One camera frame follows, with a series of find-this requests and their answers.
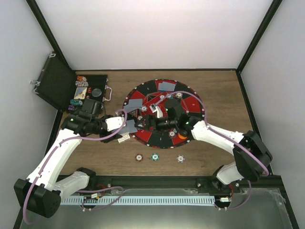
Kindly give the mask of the purple white chip stack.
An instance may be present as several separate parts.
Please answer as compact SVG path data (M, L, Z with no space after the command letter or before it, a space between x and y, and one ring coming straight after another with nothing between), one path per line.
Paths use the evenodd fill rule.
M179 163L183 163L185 161L185 158L183 155L178 155L176 159Z

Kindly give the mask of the dealt blue card top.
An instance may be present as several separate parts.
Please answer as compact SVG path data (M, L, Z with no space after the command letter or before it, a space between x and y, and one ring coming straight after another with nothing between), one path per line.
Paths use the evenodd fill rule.
M158 84L158 90L159 91L171 91L173 92L175 90L175 83L169 83L169 82L161 82Z

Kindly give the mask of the blue green chip stack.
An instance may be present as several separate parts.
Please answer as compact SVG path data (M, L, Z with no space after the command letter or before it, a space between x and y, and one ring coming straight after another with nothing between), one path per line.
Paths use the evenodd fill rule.
M151 160L152 161L158 161L160 159L160 156L158 154L152 154L151 155Z

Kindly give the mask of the dealt blue card seat four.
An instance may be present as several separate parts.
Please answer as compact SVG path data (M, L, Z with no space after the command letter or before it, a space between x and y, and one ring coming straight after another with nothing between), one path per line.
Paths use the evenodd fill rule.
M128 102L129 107L142 107L143 99L130 99Z

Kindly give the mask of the orange black chip stack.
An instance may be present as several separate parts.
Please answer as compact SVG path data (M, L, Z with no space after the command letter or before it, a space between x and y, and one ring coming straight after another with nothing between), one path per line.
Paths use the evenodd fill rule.
M141 162L143 160L143 156L141 154L137 154L135 159L136 161Z

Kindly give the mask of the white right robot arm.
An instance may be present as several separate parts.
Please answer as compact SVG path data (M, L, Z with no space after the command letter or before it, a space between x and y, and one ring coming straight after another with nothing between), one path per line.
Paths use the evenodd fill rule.
M272 155L260 136L254 131L240 133L228 131L209 124L204 117L190 115L175 100L165 102L167 115L163 116L159 106L150 106L152 114L144 117L145 129L156 131L176 129L183 137L191 137L216 146L234 157L234 162L220 166L211 179L212 188L223 192L232 182L246 179L256 182L261 176L268 176Z

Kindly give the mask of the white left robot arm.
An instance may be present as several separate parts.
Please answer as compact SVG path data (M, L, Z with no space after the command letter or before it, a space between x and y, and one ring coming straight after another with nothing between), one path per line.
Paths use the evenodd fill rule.
M101 112L101 102L85 99L78 111L64 119L40 164L26 179L16 181L14 191L25 223L31 224L27 211L50 218L65 198L77 192L91 193L97 188L96 173L87 168L80 167L61 181L58 176L81 141L111 140L125 126L127 112L124 109L117 110L115 116L99 118Z

